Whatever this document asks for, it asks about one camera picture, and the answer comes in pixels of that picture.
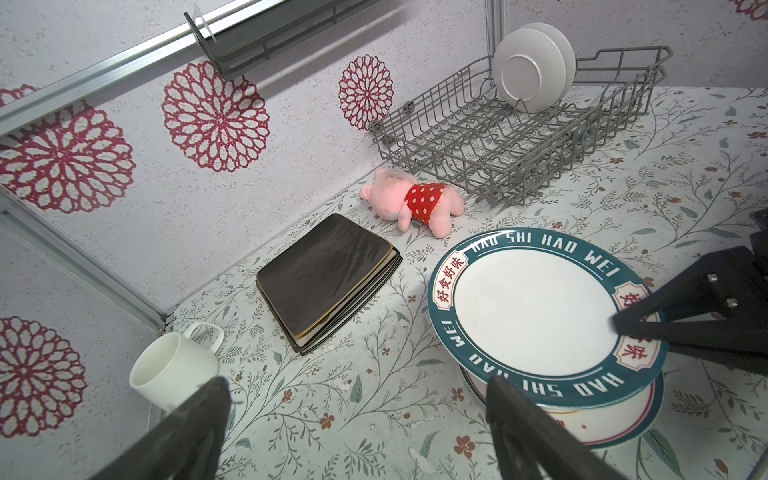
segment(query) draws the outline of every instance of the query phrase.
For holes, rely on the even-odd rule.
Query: stuffed animal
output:
[[[451,215],[464,213],[464,201],[451,185],[417,184],[413,175],[383,167],[376,169],[373,180],[362,186],[360,198],[384,220],[397,220],[401,232],[416,218],[443,238],[451,233]]]

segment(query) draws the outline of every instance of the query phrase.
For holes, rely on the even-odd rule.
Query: wire basket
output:
[[[382,159],[492,203],[525,204],[550,180],[647,113],[667,76],[667,46],[606,48],[578,58],[574,84],[604,85],[596,103],[562,101],[528,114],[498,96],[492,57],[480,58],[369,129]]]

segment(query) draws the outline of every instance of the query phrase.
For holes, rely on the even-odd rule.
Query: green-rimmed plate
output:
[[[462,369],[470,390],[485,405],[486,385]],[[664,374],[640,392],[613,405],[596,409],[546,409],[560,426],[590,449],[615,447],[642,435],[656,419],[664,398]]]
[[[619,336],[611,325],[648,295],[641,278],[556,231],[469,237],[440,260],[428,292],[432,324],[459,364],[486,383],[504,376],[539,405],[619,402],[649,386],[667,355],[666,342]]]

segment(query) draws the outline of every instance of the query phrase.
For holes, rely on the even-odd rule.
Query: red doily pattern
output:
[[[733,0],[738,13],[746,13],[753,20],[768,20],[768,0]]]
[[[0,107],[34,90],[0,89]],[[0,138],[0,184],[43,210],[90,212],[125,195],[132,151],[104,111],[80,101]]]
[[[219,172],[259,159],[270,116],[256,85],[224,80],[209,61],[190,63],[165,87],[165,127],[184,155]]]
[[[0,434],[57,429],[83,401],[80,355],[55,330],[17,316],[0,319]]]
[[[370,55],[351,61],[339,81],[344,118],[360,130],[389,113],[394,93],[386,65]]]

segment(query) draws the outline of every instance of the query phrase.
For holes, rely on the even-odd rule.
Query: cup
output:
[[[198,326],[217,331],[213,345],[205,347],[191,339]],[[183,335],[166,333],[136,360],[129,378],[131,388],[166,412],[174,410],[218,374],[215,354],[223,340],[221,327],[208,322],[192,323]]]

